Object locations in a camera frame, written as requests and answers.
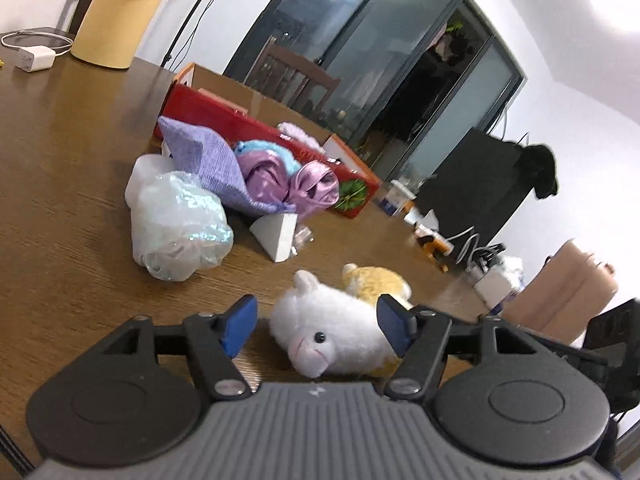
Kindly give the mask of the white power strip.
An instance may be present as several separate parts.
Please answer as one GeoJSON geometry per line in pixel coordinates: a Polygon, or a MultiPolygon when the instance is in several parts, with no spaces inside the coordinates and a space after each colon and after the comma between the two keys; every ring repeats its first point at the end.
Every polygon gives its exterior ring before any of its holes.
{"type": "Polygon", "coordinates": [[[504,256],[475,284],[477,295],[488,310],[495,310],[524,289],[524,263],[520,257],[504,256]]]}

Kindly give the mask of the iridescent plastic bag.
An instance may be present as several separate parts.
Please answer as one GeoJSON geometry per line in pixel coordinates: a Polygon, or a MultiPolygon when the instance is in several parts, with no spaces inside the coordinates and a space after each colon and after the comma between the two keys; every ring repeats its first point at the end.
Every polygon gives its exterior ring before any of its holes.
{"type": "Polygon", "coordinates": [[[169,157],[138,157],[125,202],[132,258],[153,278],[184,282],[199,270],[220,266],[231,252],[234,234],[219,197],[169,157]]]}

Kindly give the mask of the lavender knit cloth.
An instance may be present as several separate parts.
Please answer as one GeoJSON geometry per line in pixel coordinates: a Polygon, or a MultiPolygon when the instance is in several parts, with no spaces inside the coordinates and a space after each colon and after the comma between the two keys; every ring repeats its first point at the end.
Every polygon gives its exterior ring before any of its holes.
{"type": "Polygon", "coordinates": [[[200,178],[207,191],[233,210],[261,217],[293,212],[282,202],[264,203],[248,194],[240,164],[224,138],[211,128],[179,122],[166,116],[157,119],[158,128],[176,168],[200,178]]]}

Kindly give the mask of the black monitor back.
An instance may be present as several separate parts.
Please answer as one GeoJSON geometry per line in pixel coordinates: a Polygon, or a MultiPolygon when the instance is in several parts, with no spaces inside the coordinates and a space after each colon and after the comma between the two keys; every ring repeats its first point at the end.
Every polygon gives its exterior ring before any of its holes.
{"type": "Polygon", "coordinates": [[[558,191],[547,145],[503,141],[472,128],[421,186],[414,203],[422,214],[434,212],[440,235],[460,257],[473,242],[488,244],[529,193],[544,200],[558,191]]]}

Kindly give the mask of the white yogurt cup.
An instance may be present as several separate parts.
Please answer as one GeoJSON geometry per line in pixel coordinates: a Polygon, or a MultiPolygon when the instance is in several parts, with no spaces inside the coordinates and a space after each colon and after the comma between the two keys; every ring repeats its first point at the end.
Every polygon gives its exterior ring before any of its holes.
{"type": "Polygon", "coordinates": [[[398,180],[391,180],[390,186],[378,202],[378,206],[389,216],[396,216],[415,198],[416,194],[411,192],[410,188],[398,180]]]}

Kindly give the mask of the white yellow plush alpaca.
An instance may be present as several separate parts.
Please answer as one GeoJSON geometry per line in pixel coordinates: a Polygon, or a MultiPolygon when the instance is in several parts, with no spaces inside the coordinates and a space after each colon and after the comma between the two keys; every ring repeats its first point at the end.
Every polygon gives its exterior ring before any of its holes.
{"type": "Polygon", "coordinates": [[[398,273],[380,266],[343,266],[342,289],[299,270],[274,304],[269,328],[299,374],[388,377],[399,358],[378,327],[376,302],[393,296],[406,309],[412,290],[398,273]]]}

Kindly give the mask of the brown cardboard box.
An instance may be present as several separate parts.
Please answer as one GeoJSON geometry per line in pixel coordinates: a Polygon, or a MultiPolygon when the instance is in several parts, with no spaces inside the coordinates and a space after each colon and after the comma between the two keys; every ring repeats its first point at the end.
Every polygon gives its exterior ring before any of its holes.
{"type": "Polygon", "coordinates": [[[614,268],[571,240],[501,311],[514,325],[570,344],[618,291],[614,268]]]}

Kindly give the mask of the orange white toy plane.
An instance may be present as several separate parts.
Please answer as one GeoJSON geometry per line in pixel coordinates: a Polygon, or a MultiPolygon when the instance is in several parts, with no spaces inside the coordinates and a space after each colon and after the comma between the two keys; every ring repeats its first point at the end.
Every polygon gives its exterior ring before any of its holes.
{"type": "Polygon", "coordinates": [[[439,221],[434,210],[420,214],[418,208],[412,207],[404,220],[412,226],[413,236],[427,259],[442,273],[447,273],[449,268],[446,260],[454,250],[454,245],[439,233],[439,221]]]}

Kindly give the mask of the purple satin scrunchie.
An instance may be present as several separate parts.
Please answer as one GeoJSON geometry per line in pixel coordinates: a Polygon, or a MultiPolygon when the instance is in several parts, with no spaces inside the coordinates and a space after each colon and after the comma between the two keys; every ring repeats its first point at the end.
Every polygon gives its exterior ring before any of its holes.
{"type": "Polygon", "coordinates": [[[287,206],[303,219],[331,208],[340,198],[340,182],[322,162],[306,162],[290,176],[275,154],[251,152],[236,158],[248,195],[256,202],[287,206]]]}

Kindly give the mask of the lilac fluffy plush slipper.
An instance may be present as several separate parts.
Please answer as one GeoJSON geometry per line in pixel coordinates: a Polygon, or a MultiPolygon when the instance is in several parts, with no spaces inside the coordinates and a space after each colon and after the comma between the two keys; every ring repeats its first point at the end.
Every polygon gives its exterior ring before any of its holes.
{"type": "Polygon", "coordinates": [[[280,122],[280,124],[277,124],[277,130],[282,138],[303,146],[307,151],[320,155],[326,154],[326,150],[316,138],[292,122],[280,122]]]}

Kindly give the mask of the red cardboard box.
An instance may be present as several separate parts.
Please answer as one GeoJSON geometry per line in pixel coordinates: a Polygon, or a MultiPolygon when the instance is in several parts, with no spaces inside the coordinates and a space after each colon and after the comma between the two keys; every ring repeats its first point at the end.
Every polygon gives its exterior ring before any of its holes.
{"type": "Polygon", "coordinates": [[[381,179],[337,134],[258,91],[198,64],[189,64],[171,81],[160,114],[211,128],[230,145],[265,140],[285,146],[299,162],[320,160],[332,168],[340,181],[341,198],[333,209],[347,218],[356,218],[381,186],[381,179]],[[326,154],[314,154],[282,138],[277,130],[280,122],[292,122],[303,128],[319,141],[326,154]]]}

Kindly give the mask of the white power adapter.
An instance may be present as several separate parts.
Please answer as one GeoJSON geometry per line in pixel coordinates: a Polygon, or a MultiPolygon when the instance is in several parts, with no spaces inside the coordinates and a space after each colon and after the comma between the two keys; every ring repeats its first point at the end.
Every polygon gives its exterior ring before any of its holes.
{"type": "Polygon", "coordinates": [[[51,68],[55,58],[55,50],[49,47],[20,47],[17,49],[15,65],[26,73],[40,72],[51,68]]]}

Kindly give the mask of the light blue fluffy plush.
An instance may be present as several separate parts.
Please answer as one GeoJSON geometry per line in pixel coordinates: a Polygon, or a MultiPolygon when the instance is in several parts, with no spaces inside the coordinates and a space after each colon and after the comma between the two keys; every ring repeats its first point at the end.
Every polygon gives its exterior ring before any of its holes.
{"type": "Polygon", "coordinates": [[[276,142],[265,140],[240,141],[235,145],[233,151],[236,156],[251,152],[269,152],[275,154],[284,162],[285,169],[289,174],[295,174],[296,171],[302,168],[302,164],[295,158],[293,153],[288,148],[276,142]]]}

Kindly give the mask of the yellow thermos jug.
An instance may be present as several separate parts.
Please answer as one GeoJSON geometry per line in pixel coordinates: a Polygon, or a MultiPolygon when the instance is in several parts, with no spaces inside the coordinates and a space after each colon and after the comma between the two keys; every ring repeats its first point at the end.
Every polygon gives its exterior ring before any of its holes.
{"type": "Polygon", "coordinates": [[[126,70],[162,0],[92,0],[70,54],[95,66],[126,70]]]}

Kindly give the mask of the dark wooden chair right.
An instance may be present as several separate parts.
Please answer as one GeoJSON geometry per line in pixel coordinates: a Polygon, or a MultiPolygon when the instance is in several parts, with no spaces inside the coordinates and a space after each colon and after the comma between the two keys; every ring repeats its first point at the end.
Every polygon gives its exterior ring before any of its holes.
{"type": "Polygon", "coordinates": [[[310,119],[317,119],[340,85],[309,58],[288,50],[270,37],[248,71],[243,84],[310,119]]]}

